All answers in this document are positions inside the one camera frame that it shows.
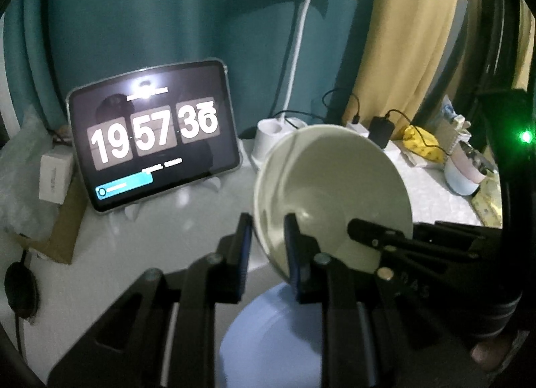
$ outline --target screw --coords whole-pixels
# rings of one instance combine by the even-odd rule
[[[150,268],[149,270],[146,270],[145,272],[145,280],[146,281],[156,281],[160,277],[160,270],[157,268]]]
[[[393,272],[393,270],[388,267],[380,267],[376,274],[380,279],[383,279],[384,281],[390,281],[391,279],[393,279],[395,272]]]
[[[313,259],[316,264],[321,266],[325,266],[331,262],[331,256],[323,252],[317,253]]]
[[[221,256],[218,252],[209,253],[206,256],[206,260],[209,264],[216,265],[220,264],[223,261],[223,256]]]

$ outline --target yellow plastic bag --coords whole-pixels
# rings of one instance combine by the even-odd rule
[[[422,128],[409,125],[404,129],[403,143],[411,152],[416,153],[429,161],[433,161],[434,163],[443,163],[444,161],[443,151],[440,148],[434,147],[439,146],[438,140]]]

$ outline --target clock digit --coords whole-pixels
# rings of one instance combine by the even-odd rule
[[[161,146],[167,141],[167,133],[170,128],[170,117],[170,110],[156,111],[156,113],[151,114],[151,119],[153,120],[162,119],[162,129],[160,129],[160,139],[158,140],[158,144]]]
[[[132,120],[132,127],[134,128],[134,137],[136,139],[141,139],[145,134],[147,136],[147,141],[136,140],[136,146],[140,150],[149,150],[154,146],[154,132],[148,126],[141,126],[141,124],[146,124],[151,118],[148,114],[140,117],[134,117]]]
[[[214,108],[214,101],[200,102],[196,107],[199,110],[197,113],[199,126],[207,134],[212,134],[218,128],[218,118],[215,116],[216,109]],[[210,120],[210,126],[206,123],[207,119]]]
[[[119,133],[119,138],[115,138],[115,133]],[[116,158],[125,158],[129,153],[129,135],[127,133],[127,130],[122,124],[113,124],[108,129],[108,141],[110,144],[116,148],[112,149],[112,155]]]
[[[98,144],[98,153],[100,153],[101,161],[103,164],[108,162],[108,154],[106,153],[106,147],[104,146],[103,130],[97,129],[91,137],[91,144]]]
[[[196,111],[191,105],[183,105],[178,114],[179,119],[184,118],[184,123],[190,125],[192,128],[182,128],[181,135],[187,139],[193,139],[199,133],[199,123],[196,121]]]

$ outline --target teal curtain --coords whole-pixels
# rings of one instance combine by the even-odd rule
[[[76,86],[143,67],[217,57],[229,67],[238,132],[253,136],[257,121],[282,106],[302,2],[13,0],[4,52],[6,70],[12,66],[7,79],[15,109],[39,103],[55,125],[63,122],[63,100]],[[348,93],[335,94],[329,111],[320,97],[335,85],[353,86],[372,3],[313,0],[291,109],[339,123]]]

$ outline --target brown cardboard box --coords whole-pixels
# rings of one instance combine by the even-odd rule
[[[87,207],[87,194],[79,175],[75,175],[65,196],[48,240],[37,241],[22,235],[14,238],[24,249],[35,249],[63,264],[71,264],[80,223]]]

